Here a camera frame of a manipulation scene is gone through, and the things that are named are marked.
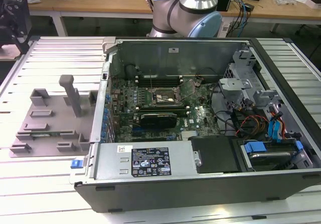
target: power supply label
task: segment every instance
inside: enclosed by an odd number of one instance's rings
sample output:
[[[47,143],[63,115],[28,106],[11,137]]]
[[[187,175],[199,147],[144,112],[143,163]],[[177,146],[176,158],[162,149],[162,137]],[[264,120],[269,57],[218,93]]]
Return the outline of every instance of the power supply label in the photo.
[[[131,150],[131,175],[133,177],[171,175],[169,149],[148,148]]]

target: side panel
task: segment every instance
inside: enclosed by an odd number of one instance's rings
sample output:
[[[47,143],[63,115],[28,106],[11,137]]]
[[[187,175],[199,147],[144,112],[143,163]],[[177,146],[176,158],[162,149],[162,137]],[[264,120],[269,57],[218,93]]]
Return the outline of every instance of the side panel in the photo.
[[[283,174],[203,180],[75,184],[76,191],[96,212],[228,204],[285,199],[321,181],[315,174]]]

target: sticker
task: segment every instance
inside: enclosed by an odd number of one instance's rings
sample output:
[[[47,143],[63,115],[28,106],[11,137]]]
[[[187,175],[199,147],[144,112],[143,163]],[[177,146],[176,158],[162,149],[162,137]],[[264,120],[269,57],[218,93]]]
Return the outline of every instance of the sticker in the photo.
[[[169,53],[178,53],[179,48],[169,48]]]
[[[132,149],[131,161],[131,175],[133,177],[164,176],[172,174],[170,154],[167,147]]]
[[[118,145],[117,153],[131,152],[131,149],[132,149],[132,145]]]

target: white label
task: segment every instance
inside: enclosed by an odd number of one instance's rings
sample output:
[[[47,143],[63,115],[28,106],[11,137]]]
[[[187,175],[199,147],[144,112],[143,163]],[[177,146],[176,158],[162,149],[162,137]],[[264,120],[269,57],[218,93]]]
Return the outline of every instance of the white label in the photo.
[[[31,135],[32,135],[32,137],[50,137],[49,134],[38,134],[38,135],[31,134]]]
[[[118,145],[117,153],[131,152],[131,149],[132,149],[132,145]]]
[[[179,48],[169,48],[169,53],[178,53]]]

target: motherboard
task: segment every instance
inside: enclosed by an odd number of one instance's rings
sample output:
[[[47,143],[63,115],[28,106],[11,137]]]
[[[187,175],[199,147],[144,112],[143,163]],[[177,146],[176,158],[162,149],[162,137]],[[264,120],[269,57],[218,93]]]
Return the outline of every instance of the motherboard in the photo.
[[[179,141],[218,135],[217,120],[209,106],[211,87],[195,77],[157,81],[113,78],[115,141]]]

